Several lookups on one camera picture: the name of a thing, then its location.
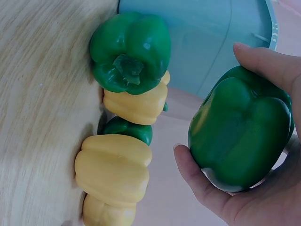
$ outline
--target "fingernail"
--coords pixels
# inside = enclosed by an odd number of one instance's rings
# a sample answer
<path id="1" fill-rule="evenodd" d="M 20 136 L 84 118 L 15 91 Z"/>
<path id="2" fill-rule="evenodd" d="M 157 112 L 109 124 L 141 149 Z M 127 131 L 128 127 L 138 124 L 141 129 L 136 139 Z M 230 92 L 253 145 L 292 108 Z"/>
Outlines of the fingernail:
<path id="1" fill-rule="evenodd" d="M 179 144 L 179 143 L 175 144 L 175 145 L 174 145 L 174 149 L 176 149 L 176 147 L 177 147 L 177 146 L 180 146 L 180 145 L 182 145 L 182 144 Z"/>
<path id="2" fill-rule="evenodd" d="M 241 43 L 241 42 L 236 42 L 234 43 L 234 47 L 237 48 L 237 49 L 246 49 L 246 48 L 250 48 L 250 46 L 244 44 L 244 43 Z"/>

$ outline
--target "wooden surface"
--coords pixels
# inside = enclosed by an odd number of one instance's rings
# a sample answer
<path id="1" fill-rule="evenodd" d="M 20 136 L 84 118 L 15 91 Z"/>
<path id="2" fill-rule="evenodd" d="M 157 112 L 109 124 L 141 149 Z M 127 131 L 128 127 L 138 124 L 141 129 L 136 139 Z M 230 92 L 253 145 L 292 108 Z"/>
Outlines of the wooden surface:
<path id="1" fill-rule="evenodd" d="M 0 0 L 0 225 L 82 225 L 74 158 L 102 92 L 88 42 L 117 0 Z"/>

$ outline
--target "yellow bell pepper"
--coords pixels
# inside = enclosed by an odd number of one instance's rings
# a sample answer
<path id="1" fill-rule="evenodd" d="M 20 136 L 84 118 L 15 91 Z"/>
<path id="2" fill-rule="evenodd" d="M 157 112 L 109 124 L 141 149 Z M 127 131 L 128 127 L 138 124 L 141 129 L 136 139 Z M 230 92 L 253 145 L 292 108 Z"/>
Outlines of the yellow bell pepper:
<path id="1" fill-rule="evenodd" d="M 168 85 L 170 82 L 170 73 L 169 71 L 166 71 L 164 76 L 161 78 L 161 82 L 164 83 L 165 85 Z"/>
<path id="2" fill-rule="evenodd" d="M 76 182 L 86 193 L 116 207 L 135 206 L 145 195 L 152 152 L 134 137 L 88 137 L 75 159 Z"/>
<path id="3" fill-rule="evenodd" d="M 104 106 L 110 112 L 129 122 L 152 125 L 164 108 L 169 81 L 170 74 L 167 71 L 158 86 L 140 95 L 104 90 Z"/>
<path id="4" fill-rule="evenodd" d="M 83 219 L 85 226 L 131 226 L 136 207 L 115 207 L 87 195 L 84 200 Z"/>

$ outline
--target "bell pepper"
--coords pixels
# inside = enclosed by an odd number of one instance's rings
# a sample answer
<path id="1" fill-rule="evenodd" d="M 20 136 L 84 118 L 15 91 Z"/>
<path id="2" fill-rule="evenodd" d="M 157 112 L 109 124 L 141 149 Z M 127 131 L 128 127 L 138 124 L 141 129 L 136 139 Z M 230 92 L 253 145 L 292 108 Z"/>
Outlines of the bell pepper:
<path id="1" fill-rule="evenodd" d="M 193 117 L 188 144 L 216 187 L 239 192 L 268 174 L 293 129 L 289 96 L 238 66 L 219 79 Z"/>
<path id="2" fill-rule="evenodd" d="M 93 74 L 110 92 L 139 95 L 156 87 L 167 70 L 171 40 L 163 19 L 138 12 L 101 24 L 90 41 Z"/>
<path id="3" fill-rule="evenodd" d="M 115 207 L 87 195 L 83 205 L 85 226 L 131 226 L 136 214 L 136 206 Z"/>
<path id="4" fill-rule="evenodd" d="M 140 95 L 104 90 L 103 104 L 112 113 L 131 123 L 152 125 L 166 106 L 168 72 L 155 88 Z"/>
<path id="5" fill-rule="evenodd" d="M 122 134 L 131 137 L 135 137 L 148 146 L 152 140 L 152 128 L 151 126 L 143 126 L 131 123 L 118 116 L 112 118 L 104 127 L 102 134 Z"/>
<path id="6" fill-rule="evenodd" d="M 84 140 L 75 159 L 75 180 L 110 206 L 134 207 L 145 195 L 151 149 L 134 137 L 109 134 Z"/>

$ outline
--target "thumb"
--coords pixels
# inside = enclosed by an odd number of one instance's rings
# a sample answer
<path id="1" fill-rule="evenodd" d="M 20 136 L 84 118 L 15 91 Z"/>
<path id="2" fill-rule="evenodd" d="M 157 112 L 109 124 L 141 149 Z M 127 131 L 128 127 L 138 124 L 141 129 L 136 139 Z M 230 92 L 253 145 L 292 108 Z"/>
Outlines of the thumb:
<path id="1" fill-rule="evenodd" d="M 200 170 L 193 160 L 190 150 L 184 145 L 174 148 L 174 156 L 180 174 L 191 187 L 197 200 L 210 209 L 225 222 L 229 222 L 233 216 L 229 214 L 230 199 L 232 196 L 216 188 Z"/>

